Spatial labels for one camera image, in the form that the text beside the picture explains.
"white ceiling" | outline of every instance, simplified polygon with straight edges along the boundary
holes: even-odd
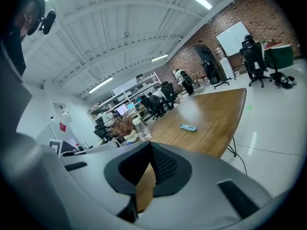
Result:
[[[23,41],[23,79],[36,86],[53,81],[83,99],[112,76],[100,93],[110,91],[130,73],[165,64],[233,0],[207,1],[210,11],[194,0],[48,0],[46,13],[55,9],[57,18],[48,35],[37,31]],[[164,54],[170,55],[151,63]]]

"black office chair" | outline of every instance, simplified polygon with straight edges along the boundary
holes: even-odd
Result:
[[[250,39],[243,41],[241,44],[242,44],[242,48],[245,48],[245,47],[249,47],[255,44],[255,41],[254,39],[250,38]]]
[[[272,82],[271,77],[265,77],[263,75],[264,71],[266,71],[266,66],[262,57],[260,43],[253,43],[250,46],[243,47],[242,49],[240,49],[240,53],[245,59],[245,67],[248,73],[254,75],[254,77],[251,79],[251,82],[249,83],[249,86],[251,86],[253,82],[259,80],[262,83],[261,87],[263,88],[264,85],[262,79],[270,79],[270,82]],[[255,62],[258,63],[259,69],[255,68]]]
[[[161,83],[161,87],[165,87],[167,85],[168,85],[168,81],[165,81],[165,82]]]
[[[102,140],[106,138],[107,141],[111,140],[109,133],[106,131],[106,127],[102,125],[96,125],[94,134],[100,137]]]
[[[178,96],[178,93],[174,91],[173,84],[169,83],[167,86],[161,88],[161,92],[164,94],[167,102],[171,103],[171,108],[174,108],[174,101]]]
[[[159,106],[154,105],[148,97],[141,100],[141,103],[148,109],[150,114],[154,115],[153,120],[164,116],[165,112],[161,112]]]

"computer monitor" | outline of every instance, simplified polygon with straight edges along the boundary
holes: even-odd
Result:
[[[134,104],[133,104],[133,103],[129,103],[129,104],[127,105],[127,108],[128,108],[128,111],[130,111],[131,109],[134,108]]]
[[[118,108],[116,108],[116,110],[119,112],[120,115],[124,115],[124,113],[128,111],[125,104],[119,106]]]

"poster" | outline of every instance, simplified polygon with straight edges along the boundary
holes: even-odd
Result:
[[[53,103],[57,113],[57,119],[65,124],[71,123],[72,119],[65,104]]]

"cable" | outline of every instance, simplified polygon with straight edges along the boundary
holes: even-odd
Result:
[[[232,149],[232,147],[231,147],[230,145],[228,145],[228,146],[230,147],[231,150],[230,150],[228,147],[227,147],[227,149],[228,149],[232,154],[238,155],[238,156],[239,156],[239,158],[240,158],[241,161],[243,162],[245,174],[248,175],[248,173],[247,173],[247,171],[246,171],[245,163],[244,163],[243,159],[241,158],[241,156],[240,156],[238,153],[236,153],[236,152]]]

